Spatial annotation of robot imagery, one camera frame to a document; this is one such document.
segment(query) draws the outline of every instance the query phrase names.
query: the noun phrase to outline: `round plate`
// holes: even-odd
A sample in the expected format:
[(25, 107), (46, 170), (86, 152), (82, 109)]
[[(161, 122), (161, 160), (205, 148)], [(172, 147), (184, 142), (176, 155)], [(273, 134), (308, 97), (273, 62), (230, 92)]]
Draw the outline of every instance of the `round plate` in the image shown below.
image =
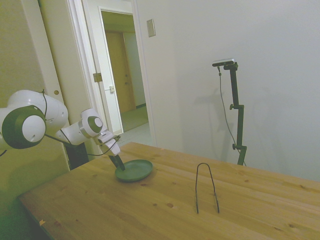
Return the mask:
[(125, 170), (120, 167), (115, 170), (115, 176), (122, 182), (135, 182), (147, 177), (151, 172), (153, 165), (148, 160), (137, 159), (124, 163)]

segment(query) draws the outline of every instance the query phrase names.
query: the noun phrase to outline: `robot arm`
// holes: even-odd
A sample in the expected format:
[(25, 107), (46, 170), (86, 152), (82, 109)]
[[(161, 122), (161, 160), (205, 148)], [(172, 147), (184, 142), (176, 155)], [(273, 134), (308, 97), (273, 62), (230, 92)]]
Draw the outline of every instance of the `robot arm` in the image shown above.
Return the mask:
[(93, 138), (124, 170), (119, 158), (120, 148), (114, 135), (104, 126), (93, 109), (81, 113), (81, 120), (68, 127), (68, 110), (60, 101), (29, 90), (14, 93), (6, 108), (0, 108), (0, 149), (26, 149), (36, 146), (44, 136), (65, 144), (79, 145)]

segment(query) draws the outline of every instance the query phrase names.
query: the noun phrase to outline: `wall switch plate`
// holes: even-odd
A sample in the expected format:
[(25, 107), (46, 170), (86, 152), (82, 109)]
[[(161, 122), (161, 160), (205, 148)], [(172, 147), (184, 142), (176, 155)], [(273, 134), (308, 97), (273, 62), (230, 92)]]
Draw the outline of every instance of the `wall switch plate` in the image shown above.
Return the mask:
[(156, 31), (155, 31), (154, 19), (150, 19), (150, 20), (146, 21), (146, 26), (148, 28), (149, 38), (155, 36), (156, 35)]

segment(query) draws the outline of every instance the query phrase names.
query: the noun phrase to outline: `wooden table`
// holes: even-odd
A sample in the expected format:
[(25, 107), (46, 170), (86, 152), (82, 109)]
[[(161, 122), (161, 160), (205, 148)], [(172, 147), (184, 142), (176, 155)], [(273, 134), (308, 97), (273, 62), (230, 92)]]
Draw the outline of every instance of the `wooden table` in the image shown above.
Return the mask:
[[(147, 178), (119, 182), (108, 157), (19, 197), (61, 240), (320, 240), (320, 182), (129, 143), (123, 162), (153, 163)], [(217, 212), (208, 167), (220, 205)]]

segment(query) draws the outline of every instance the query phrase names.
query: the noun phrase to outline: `door hinge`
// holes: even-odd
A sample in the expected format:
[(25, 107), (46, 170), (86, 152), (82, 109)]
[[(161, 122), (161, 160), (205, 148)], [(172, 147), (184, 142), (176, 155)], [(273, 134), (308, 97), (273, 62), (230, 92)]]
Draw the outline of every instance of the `door hinge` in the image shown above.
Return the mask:
[(95, 83), (102, 82), (101, 72), (94, 73), (94, 74), (93, 74), (93, 78), (94, 78), (94, 82), (95, 82)]

